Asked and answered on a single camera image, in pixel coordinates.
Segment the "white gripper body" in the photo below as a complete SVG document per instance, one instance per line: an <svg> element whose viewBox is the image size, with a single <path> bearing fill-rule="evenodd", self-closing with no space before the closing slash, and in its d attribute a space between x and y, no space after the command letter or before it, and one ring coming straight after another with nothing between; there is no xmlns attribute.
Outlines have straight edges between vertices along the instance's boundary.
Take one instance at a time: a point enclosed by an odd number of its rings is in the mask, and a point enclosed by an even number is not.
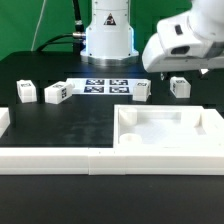
<svg viewBox="0 0 224 224"><path fill-rule="evenodd" d="M142 62L149 73L224 68L224 15L189 10L160 20Z"/></svg>

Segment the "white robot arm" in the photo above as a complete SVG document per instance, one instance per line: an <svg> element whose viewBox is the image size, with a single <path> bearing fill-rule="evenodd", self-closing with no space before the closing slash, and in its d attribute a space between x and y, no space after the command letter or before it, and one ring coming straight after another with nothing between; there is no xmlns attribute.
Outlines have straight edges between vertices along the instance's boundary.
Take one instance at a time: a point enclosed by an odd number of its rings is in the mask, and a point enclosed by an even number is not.
<svg viewBox="0 0 224 224"><path fill-rule="evenodd" d="M224 68L224 0L190 0L191 9L162 19L144 51L134 49L129 0L92 0L81 59L109 66L142 59L151 72Z"/></svg>

